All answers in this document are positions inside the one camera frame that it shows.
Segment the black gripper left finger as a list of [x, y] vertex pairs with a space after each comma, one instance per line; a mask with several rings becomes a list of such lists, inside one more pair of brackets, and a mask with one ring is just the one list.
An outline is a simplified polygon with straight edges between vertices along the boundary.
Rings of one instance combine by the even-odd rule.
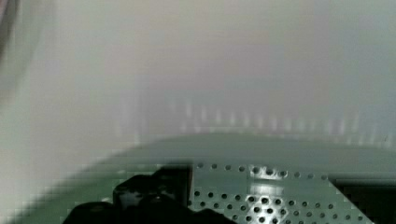
[[236, 224], [211, 209], [191, 210], [191, 181], [189, 166], [135, 175], [113, 189], [111, 203], [77, 205], [64, 224]]

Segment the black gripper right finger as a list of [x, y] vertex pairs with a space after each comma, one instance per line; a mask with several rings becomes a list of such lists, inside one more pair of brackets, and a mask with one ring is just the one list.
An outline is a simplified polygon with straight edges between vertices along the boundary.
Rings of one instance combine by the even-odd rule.
[[333, 179], [332, 184], [374, 224], [395, 224], [394, 180]]

